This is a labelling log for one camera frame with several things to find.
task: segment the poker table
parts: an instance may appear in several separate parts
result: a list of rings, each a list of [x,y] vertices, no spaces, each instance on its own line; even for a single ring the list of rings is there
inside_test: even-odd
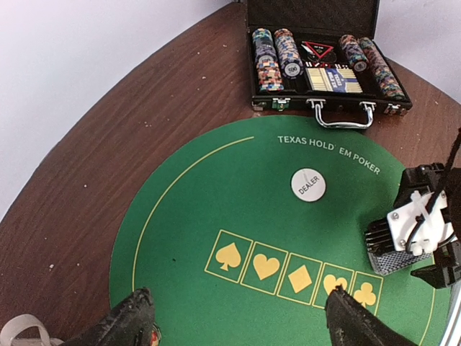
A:
[[[416,343],[440,338],[447,291],[374,275],[359,244],[404,167],[446,159],[461,106],[393,64],[414,107],[364,133],[254,112],[244,15],[229,4],[163,47],[44,159],[0,223],[0,323],[31,313],[65,340],[149,285],[165,345],[239,333],[300,345],[297,330],[316,327],[324,345],[341,283]]]

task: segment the poker chip case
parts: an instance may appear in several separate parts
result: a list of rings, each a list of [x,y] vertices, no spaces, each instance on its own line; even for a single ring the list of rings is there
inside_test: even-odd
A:
[[[407,91],[397,74],[389,65],[385,56],[373,41],[377,24],[379,0],[247,0],[247,43],[251,71],[252,106],[256,111],[262,110],[310,110],[315,112],[317,121],[326,128],[368,128],[374,114],[405,115],[413,106]],[[269,30],[277,46],[277,31],[288,29],[296,42],[297,50],[303,61],[303,71],[292,78],[281,75],[282,90],[261,90],[259,83],[259,67],[255,63],[257,55],[254,45],[255,30]],[[377,52],[388,65],[395,83],[400,87],[401,97],[386,97],[376,77],[376,68],[369,66],[364,71],[354,71],[347,54],[341,49],[340,39],[344,35],[353,35],[357,39],[368,37],[375,44]],[[317,66],[334,68],[348,66],[355,74],[360,92],[337,92],[336,90],[316,89],[311,79],[312,70],[319,70],[315,63],[309,61],[305,41],[320,45],[333,46],[336,61]],[[365,121],[329,122],[328,111],[365,112]]]

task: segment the stack of poker chips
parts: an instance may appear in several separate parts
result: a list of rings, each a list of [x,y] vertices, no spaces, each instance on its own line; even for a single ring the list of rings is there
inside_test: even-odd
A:
[[[256,67],[260,92],[280,92],[283,90],[282,75],[276,61],[265,61]]]
[[[347,60],[356,72],[363,72],[368,67],[368,60],[360,44],[352,35],[344,35],[339,39],[339,45],[346,54]]]
[[[389,65],[386,64],[373,41],[371,41],[368,37],[361,38],[360,47],[362,47],[365,55],[370,61],[370,69],[375,76],[376,82],[380,86],[382,94],[389,99],[397,101],[405,99],[405,94],[403,93],[400,84],[397,82],[397,79],[394,77]]]
[[[268,29],[256,29],[253,32],[253,45],[255,52],[255,61],[257,65],[266,61],[277,61],[274,41],[271,32]]]
[[[253,32],[255,64],[258,72],[260,92],[279,92],[283,90],[282,75],[280,74],[271,32],[267,29],[256,29]]]
[[[288,29],[279,29],[274,33],[274,36],[283,76],[288,79],[296,79],[303,73],[304,66],[297,51],[293,34]]]

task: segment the dealer button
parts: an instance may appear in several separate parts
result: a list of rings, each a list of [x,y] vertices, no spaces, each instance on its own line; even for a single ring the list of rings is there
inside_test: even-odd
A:
[[[300,200],[315,202],[325,194],[326,183],[316,170],[303,168],[293,174],[291,188]]]

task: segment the metal mesh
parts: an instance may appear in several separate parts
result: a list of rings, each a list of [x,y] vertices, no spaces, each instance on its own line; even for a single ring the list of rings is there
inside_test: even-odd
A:
[[[386,276],[403,269],[409,265],[429,258],[431,254],[422,254],[421,256],[413,256],[404,251],[392,252],[378,257],[372,253],[368,253],[368,257],[372,264],[373,270],[382,276]]]

